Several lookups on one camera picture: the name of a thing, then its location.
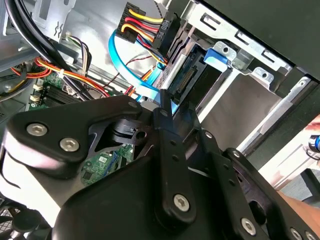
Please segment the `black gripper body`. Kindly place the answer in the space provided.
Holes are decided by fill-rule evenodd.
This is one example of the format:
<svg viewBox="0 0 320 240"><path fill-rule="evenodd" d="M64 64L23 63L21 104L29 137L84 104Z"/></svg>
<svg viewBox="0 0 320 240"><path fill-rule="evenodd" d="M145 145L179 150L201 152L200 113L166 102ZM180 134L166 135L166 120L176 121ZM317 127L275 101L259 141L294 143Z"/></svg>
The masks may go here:
<svg viewBox="0 0 320 240"><path fill-rule="evenodd" d="M171 229L155 214L160 188L156 165L143 159L79 191L62 207L51 237L54 240L237 240L213 181L206 177L205 157L187 160L196 219Z"/></svg>

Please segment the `person hand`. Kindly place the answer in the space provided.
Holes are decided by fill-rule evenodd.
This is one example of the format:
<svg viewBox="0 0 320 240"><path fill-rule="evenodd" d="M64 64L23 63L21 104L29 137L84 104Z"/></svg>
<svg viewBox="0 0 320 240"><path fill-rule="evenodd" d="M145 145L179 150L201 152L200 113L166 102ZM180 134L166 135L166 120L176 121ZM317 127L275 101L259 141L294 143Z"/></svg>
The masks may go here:
<svg viewBox="0 0 320 240"><path fill-rule="evenodd" d="M312 131L312 132L319 132L320 131L320 119L314 119L312 122L310 122L306 127L306 131Z"/></svg>

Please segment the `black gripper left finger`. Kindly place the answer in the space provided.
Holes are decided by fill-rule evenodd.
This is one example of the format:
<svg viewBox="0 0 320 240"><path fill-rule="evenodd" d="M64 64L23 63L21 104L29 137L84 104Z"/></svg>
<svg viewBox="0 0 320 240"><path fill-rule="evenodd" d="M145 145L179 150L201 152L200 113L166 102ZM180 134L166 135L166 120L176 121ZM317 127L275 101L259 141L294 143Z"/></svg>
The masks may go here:
<svg viewBox="0 0 320 240"><path fill-rule="evenodd" d="M1 144L1 193L37 210L50 226L80 187L84 161L122 144L141 147L138 158L157 168L156 215L167 224L194 221L195 198L172 102L161 90L153 110L127 95L25 111L6 124Z"/></svg>

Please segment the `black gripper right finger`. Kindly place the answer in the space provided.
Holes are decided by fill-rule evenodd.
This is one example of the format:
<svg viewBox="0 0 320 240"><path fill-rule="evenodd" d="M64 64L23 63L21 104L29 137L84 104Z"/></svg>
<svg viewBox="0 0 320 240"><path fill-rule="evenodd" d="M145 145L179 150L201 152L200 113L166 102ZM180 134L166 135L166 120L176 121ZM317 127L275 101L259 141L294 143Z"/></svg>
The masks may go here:
<svg viewBox="0 0 320 240"><path fill-rule="evenodd" d="M191 165L212 179L227 239L318 239L319 210L276 191L236 149L221 151L214 136L201 127L194 105L182 104L174 124Z"/></svg>

